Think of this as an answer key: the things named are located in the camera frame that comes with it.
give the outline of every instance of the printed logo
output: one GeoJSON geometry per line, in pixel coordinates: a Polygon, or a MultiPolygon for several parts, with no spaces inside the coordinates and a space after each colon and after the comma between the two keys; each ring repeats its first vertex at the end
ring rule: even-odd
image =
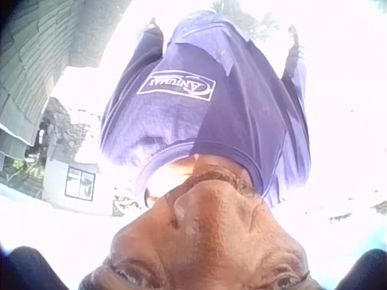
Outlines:
{"type": "Polygon", "coordinates": [[[148,77],[137,94],[167,92],[210,101],[215,85],[214,80],[186,71],[157,71],[148,77]]]}

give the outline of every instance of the window frame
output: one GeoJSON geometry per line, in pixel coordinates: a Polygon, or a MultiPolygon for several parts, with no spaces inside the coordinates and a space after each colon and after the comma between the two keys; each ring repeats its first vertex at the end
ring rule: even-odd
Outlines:
{"type": "Polygon", "coordinates": [[[90,201],[92,202],[93,199],[94,199],[94,186],[96,184],[96,174],[95,173],[91,173],[91,172],[87,172],[85,170],[82,170],[82,169],[79,169],[79,168],[76,168],[76,167],[73,167],[73,166],[68,166],[67,168],[67,174],[66,174],[66,184],[65,184],[65,196],[68,197],[68,198],[75,198],[75,199],[79,199],[81,201],[90,201]],[[67,178],[68,178],[68,174],[70,172],[70,169],[73,169],[73,170],[77,170],[80,172],[80,179],[82,179],[82,173],[87,173],[87,174],[90,174],[93,176],[93,186],[91,187],[91,199],[85,199],[85,198],[81,198],[79,197],[79,190],[80,190],[80,181],[79,181],[79,188],[78,188],[78,196],[72,196],[72,195],[68,195],[67,194],[67,178]]]}

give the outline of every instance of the roof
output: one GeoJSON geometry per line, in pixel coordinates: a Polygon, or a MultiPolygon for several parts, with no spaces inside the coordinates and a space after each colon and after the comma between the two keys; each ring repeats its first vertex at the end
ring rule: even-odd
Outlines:
{"type": "MultiPolygon", "coordinates": [[[[84,2],[21,1],[2,30],[0,125],[11,132],[3,135],[5,142],[34,144],[44,106],[68,64],[84,2]]],[[[11,148],[2,151],[24,156],[11,148]]]]}

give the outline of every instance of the window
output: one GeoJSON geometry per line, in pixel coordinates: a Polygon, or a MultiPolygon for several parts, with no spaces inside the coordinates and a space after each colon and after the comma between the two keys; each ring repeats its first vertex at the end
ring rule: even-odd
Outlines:
{"type": "Polygon", "coordinates": [[[95,174],[69,167],[65,196],[83,199],[84,201],[93,201],[95,178],[95,174]]]}

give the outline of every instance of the mouth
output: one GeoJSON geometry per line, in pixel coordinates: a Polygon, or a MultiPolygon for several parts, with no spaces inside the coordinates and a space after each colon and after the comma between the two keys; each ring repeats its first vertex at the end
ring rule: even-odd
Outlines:
{"type": "Polygon", "coordinates": [[[209,170],[199,175],[191,176],[179,186],[180,195],[188,192],[192,187],[203,181],[220,180],[230,184],[239,194],[246,198],[256,198],[259,196],[255,190],[247,185],[232,172],[226,169],[209,170]]]}

